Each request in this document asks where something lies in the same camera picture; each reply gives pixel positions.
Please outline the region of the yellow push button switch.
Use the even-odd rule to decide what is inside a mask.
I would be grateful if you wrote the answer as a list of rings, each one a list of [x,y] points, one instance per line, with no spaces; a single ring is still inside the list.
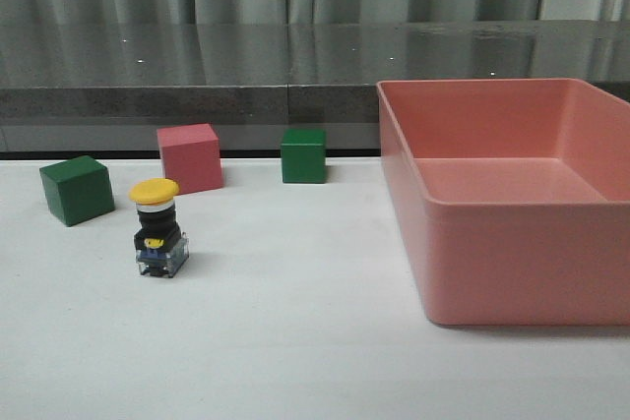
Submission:
[[[189,258],[188,238],[176,221],[178,184],[152,178],[129,191],[141,228],[134,235],[140,275],[173,278]]]

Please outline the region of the green cube centre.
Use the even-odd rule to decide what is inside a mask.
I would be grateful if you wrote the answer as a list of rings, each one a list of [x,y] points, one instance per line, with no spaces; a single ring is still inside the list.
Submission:
[[[284,183],[326,182],[326,133],[324,130],[288,129],[281,142]]]

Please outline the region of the green cube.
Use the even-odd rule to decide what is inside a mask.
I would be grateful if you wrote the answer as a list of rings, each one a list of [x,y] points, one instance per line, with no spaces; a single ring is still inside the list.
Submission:
[[[324,130],[288,129],[281,142],[284,183],[326,182],[326,133]]]
[[[115,209],[108,169],[91,156],[41,167],[39,175],[50,212],[66,226]]]

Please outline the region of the pink cube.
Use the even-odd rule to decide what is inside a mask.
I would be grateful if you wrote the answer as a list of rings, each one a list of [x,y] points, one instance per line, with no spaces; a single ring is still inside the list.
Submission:
[[[210,124],[159,128],[157,144],[163,176],[180,195],[223,187],[220,141]]]

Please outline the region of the pink plastic bin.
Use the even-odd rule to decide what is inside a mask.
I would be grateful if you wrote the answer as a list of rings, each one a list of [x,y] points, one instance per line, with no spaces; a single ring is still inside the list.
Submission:
[[[575,79],[383,81],[382,164],[427,318],[629,321],[629,105]]]

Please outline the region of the green cube left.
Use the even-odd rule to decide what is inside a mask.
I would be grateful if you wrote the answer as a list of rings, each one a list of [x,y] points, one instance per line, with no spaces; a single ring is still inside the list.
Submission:
[[[39,175],[50,212],[66,226],[115,209],[108,169],[91,156],[41,167]]]

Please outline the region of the grey stone ledge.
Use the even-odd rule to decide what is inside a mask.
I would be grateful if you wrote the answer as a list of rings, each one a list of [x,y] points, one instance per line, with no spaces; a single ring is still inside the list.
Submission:
[[[629,25],[65,25],[1,29],[5,158],[154,157],[160,127],[208,122],[228,156],[288,127],[375,154],[384,80],[582,79],[629,94]]]

